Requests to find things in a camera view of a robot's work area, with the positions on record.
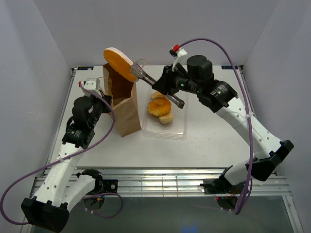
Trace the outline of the metal serving tongs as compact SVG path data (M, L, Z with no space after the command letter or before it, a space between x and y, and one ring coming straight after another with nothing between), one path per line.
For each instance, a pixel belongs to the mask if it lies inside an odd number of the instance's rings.
M143 68L137 63L133 63L130 68L131 73L136 77L136 81L143 80L148 85L152 86L156 80L147 74Z

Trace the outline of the brown paper bag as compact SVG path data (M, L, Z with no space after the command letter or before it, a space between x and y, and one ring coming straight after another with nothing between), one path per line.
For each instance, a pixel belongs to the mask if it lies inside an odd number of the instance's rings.
M141 130L138 114L136 84L125 79L111 65L103 65L104 92L112 97L112 108L115 114L114 127L121 137Z

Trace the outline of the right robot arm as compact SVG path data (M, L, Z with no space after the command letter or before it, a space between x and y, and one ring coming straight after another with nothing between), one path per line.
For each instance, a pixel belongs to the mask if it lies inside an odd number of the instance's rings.
M152 88L163 95L178 91L193 93L200 103L225 120L252 149L253 162L226 168L205 188L214 193L230 193L250 175L265 181L294 148L290 140L277 138L252 115L246 112L237 92L226 82L214 78L212 62L203 55L187 59L187 68L180 64L164 66L161 77Z

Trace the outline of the small tan bread roll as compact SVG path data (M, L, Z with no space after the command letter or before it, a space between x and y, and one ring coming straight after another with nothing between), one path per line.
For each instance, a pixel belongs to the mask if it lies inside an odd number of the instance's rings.
M169 112L167 115L163 115L159 117L159 121L162 124L170 124L172 123L174 117L173 114L171 112Z

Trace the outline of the orange bread wedge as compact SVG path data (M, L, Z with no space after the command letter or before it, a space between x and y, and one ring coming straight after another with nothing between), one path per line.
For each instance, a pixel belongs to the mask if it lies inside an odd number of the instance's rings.
M130 82L135 82L137 78L131 73L131 66L134 64L119 49L110 47L104 50L104 58L109 65L121 76Z

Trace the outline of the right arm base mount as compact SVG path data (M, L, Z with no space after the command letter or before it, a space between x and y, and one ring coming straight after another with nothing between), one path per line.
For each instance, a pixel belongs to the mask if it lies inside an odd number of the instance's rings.
M204 179L199 186L203 188L206 195L216 195L216 201L221 208L233 210L238 202L238 195L244 188L244 183L231 185L220 179Z

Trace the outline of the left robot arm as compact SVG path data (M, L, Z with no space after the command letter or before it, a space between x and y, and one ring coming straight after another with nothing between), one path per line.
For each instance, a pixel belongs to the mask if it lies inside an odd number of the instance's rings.
M74 101L55 165L35 194L21 204L29 224L59 233L67 223L70 211L86 194L102 191L100 173L93 169L78 173L77 181L70 187L67 184L95 135L94 128L101 114L110 112L106 105L110 100L110 96L101 100L90 95Z

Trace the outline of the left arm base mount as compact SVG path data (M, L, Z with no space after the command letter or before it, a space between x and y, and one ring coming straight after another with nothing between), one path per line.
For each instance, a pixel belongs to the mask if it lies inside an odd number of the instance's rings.
M102 180L94 188L94 190L87 193L88 196L100 194L100 193L117 193L118 192L118 180ZM105 198L103 195L90 199L84 199L84 206L90 210L99 210L104 205Z

